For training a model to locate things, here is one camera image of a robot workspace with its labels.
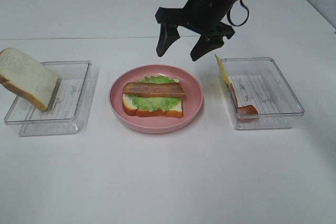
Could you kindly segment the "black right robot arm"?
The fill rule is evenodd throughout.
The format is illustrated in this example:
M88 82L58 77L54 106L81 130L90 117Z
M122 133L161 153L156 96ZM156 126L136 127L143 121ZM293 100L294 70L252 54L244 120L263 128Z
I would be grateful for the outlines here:
M180 26L200 35L190 53L193 61L222 47L223 38L230 39L235 33L230 10L236 1L242 0L188 0L183 8L160 7L155 14L161 25L157 55L163 56L180 38L177 31Z

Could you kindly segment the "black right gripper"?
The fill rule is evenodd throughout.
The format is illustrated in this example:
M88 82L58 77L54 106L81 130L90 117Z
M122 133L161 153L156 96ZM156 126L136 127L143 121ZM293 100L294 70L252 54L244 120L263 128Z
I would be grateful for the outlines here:
M193 61L224 45L223 36L230 39L235 31L221 22L228 12L219 0L188 0L183 8L159 7L155 14L161 24L156 53L162 57L180 35L177 27L183 26L200 34L190 55Z

